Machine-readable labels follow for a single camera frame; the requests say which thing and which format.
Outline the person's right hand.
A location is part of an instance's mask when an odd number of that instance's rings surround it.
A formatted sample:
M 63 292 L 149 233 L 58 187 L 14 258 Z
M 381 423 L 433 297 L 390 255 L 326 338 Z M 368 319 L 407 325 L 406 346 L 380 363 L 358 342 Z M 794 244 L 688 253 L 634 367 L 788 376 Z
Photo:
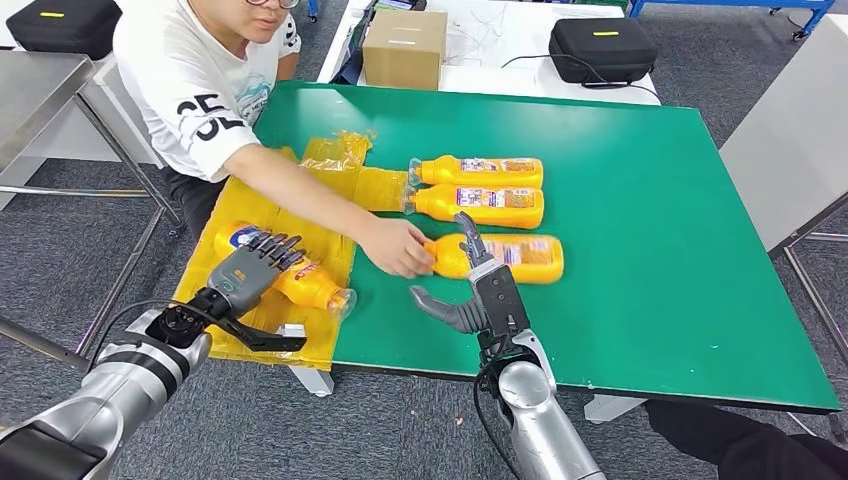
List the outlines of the person's right hand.
M 412 223 L 374 217 L 354 236 L 369 260 L 383 272 L 412 279 L 433 273 L 430 240 Z

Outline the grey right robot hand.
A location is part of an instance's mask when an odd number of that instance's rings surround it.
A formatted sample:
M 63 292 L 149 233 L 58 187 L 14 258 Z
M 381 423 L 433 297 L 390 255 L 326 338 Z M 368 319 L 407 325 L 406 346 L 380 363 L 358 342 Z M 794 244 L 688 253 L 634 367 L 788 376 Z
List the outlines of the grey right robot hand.
M 454 221 L 465 235 L 465 241 L 461 242 L 459 247 L 465 252 L 472 272 L 494 259 L 487 251 L 481 233 L 469 214 L 460 211 L 454 216 Z M 462 304 L 448 304 L 431 296 L 424 287 L 418 285 L 411 286 L 409 293 L 421 311 L 460 333 L 479 333 L 489 327 L 487 314 L 477 297 Z

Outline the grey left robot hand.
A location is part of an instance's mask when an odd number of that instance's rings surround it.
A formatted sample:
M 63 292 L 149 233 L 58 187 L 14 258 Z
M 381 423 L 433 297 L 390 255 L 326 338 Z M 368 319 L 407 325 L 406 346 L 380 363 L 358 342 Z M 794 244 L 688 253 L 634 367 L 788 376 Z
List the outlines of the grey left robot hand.
M 252 227 L 230 238 L 229 253 L 209 275 L 207 286 L 220 293 L 238 319 L 260 303 L 283 272 L 305 256 L 300 235 L 272 234 Z

